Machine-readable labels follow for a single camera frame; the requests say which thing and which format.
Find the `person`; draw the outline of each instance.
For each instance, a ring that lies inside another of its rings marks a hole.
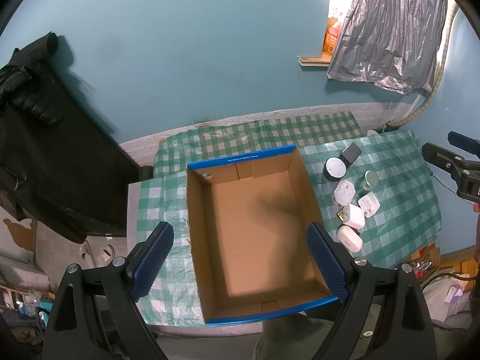
[[[480,213],[480,204],[475,203],[473,210]],[[477,219],[476,246],[474,258],[480,263],[480,214]],[[332,328],[340,307],[339,302],[330,303],[308,311],[306,315],[297,313],[263,321],[263,334],[255,346],[253,360],[311,360]],[[380,305],[372,304],[351,359],[365,354],[379,313]],[[437,358],[443,360],[458,345],[465,330],[434,323],[433,332]]]

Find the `round black and white device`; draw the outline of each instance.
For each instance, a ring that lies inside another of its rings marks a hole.
[[[347,172],[347,167],[340,158],[331,157],[325,163],[323,174],[329,181],[339,181]]]

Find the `window sill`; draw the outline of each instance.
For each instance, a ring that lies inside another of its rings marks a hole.
[[[322,52],[321,56],[299,56],[298,63],[300,66],[317,66],[320,68],[326,68],[330,65],[331,59],[331,56]]]

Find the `green checkered tablecloth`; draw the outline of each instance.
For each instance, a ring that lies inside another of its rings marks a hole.
[[[410,131],[303,147],[300,153],[315,190],[323,224],[335,241],[340,226],[339,208],[332,201],[336,184],[325,179],[322,170],[327,159],[339,156],[350,142],[356,143],[362,153],[343,179],[355,185],[367,170],[376,171],[380,184],[374,192],[381,204],[374,216],[365,219],[360,234],[363,247],[352,255],[364,256],[375,266],[390,268],[436,238],[441,227],[437,195],[417,138]],[[359,197],[356,194],[353,203],[357,204]]]
[[[330,197],[334,184],[328,185],[322,180],[322,162],[354,141],[363,153],[346,176],[354,181],[363,169],[373,168],[379,172],[385,189],[379,192],[381,210],[374,218],[367,219],[366,230],[361,234],[363,252],[369,261],[378,266],[394,265],[423,240],[433,239],[440,228],[440,212],[413,135],[396,131],[359,139],[361,136],[353,115],[342,113],[230,127],[201,127],[168,138],[157,154],[156,178],[141,183],[138,202],[138,242],[144,241],[160,220],[171,223],[175,231],[172,250],[149,295],[139,301],[145,321],[152,325],[204,324],[186,224],[184,169],[190,161],[297,144],[301,147],[325,227],[335,237],[339,222],[335,222],[337,211],[332,210]]]

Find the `green pants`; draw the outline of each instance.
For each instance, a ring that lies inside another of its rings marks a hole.
[[[375,329],[379,312],[379,305],[371,305],[351,359],[365,354],[370,338],[364,337],[363,333]],[[255,347],[253,360],[311,360],[332,326],[332,321],[307,318],[302,314],[264,321],[263,334]],[[465,332],[462,329],[433,329],[438,359],[446,358]]]

